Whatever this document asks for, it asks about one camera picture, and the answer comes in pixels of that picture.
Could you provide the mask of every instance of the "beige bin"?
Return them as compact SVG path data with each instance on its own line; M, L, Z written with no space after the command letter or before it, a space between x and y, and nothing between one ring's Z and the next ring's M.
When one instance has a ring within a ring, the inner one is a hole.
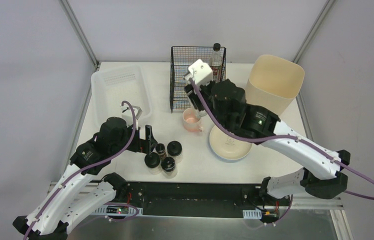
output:
M299 94L304 82L304 69L273 55L258 57L245 88L246 101L281 115Z

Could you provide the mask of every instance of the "white wall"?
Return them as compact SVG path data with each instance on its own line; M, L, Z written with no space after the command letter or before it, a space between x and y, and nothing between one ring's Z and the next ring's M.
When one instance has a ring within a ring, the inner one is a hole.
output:
M374 179L374 1L338 1L299 63L315 141L351 152L351 166ZM348 189L374 186L347 173ZM374 201L342 194L357 240L374 239Z
M58 179L92 72L57 0L0 0L0 239Z
M227 61L293 60L326 0L70 0L100 61L169 62L171 46L227 47Z

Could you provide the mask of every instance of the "robotic arm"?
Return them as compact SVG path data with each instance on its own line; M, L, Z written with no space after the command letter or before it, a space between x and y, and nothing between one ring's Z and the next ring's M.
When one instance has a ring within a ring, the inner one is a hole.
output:
M349 152L332 151L319 146L294 131L265 107L248 104L244 89L237 87L229 79L215 83L212 69L200 59L189 66L184 79L187 81L184 90L198 117L207 113L192 82L199 87L206 106L223 128L244 141L268 138L255 144L280 152L304 167L281 177L264 178L260 195L280 199L306 191L317 198L332 199L346 190L348 176L341 173L342 168L320 154L316 148L346 165L350 162ZM306 140L313 146L304 144L301 140Z
M133 108L135 125L138 126L137 120L142 111L139 107ZM118 174L111 173L103 178L96 190L73 202L81 189L111 161L82 171L65 182L82 168L99 163L123 150L133 132L134 124L129 108L121 107L121 110L122 118L108 118L101 125L99 132L76 148L70 158L70 164L46 199L28 216L18 216L13 221L13 226L21 234L25 234L30 240L65 240L85 217L101 205L115 199L117 193L124 194L121 190L127 184L126 181ZM127 150L150 154L158 144L153 137L152 127L145 126L145 139L140 139L139 127L134 131L134 138Z

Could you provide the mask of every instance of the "black wire basket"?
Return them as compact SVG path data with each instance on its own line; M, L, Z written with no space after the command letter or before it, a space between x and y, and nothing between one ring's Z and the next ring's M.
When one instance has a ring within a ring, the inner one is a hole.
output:
M213 80L216 82L224 81L226 79L226 52L225 47L221 47L219 54L222 57L222 65L210 65L213 72ZM173 46L171 47L171 77L169 87L169 105L171 113L173 111L184 111L190 108L190 102L187 98L184 87L186 81L184 75L189 71L189 66L201 59L203 62L208 63L209 58L214 53L214 48L211 46Z

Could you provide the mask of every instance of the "bottle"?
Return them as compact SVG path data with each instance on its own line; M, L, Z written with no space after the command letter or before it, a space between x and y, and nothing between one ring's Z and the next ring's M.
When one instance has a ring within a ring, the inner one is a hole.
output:
M168 143L166 150L168 151L168 156L172 157L177 164L183 160L183 147L178 141Z
M165 151L165 145L163 143L159 143L156 147L156 152L160 157L160 160L164 160L167 157L167 151Z
M151 174L158 174L162 171L161 158L156 152L152 152L144 157L144 163Z
M219 83L221 80L221 69L223 64L223 57L221 57L220 50L221 44L215 43L213 45L213 53L209 58L209 66L213 71L213 79L216 80L217 83Z
M172 179L177 175L177 166L175 160L172 157L165 157L160 166L162 168L162 173L165 177Z

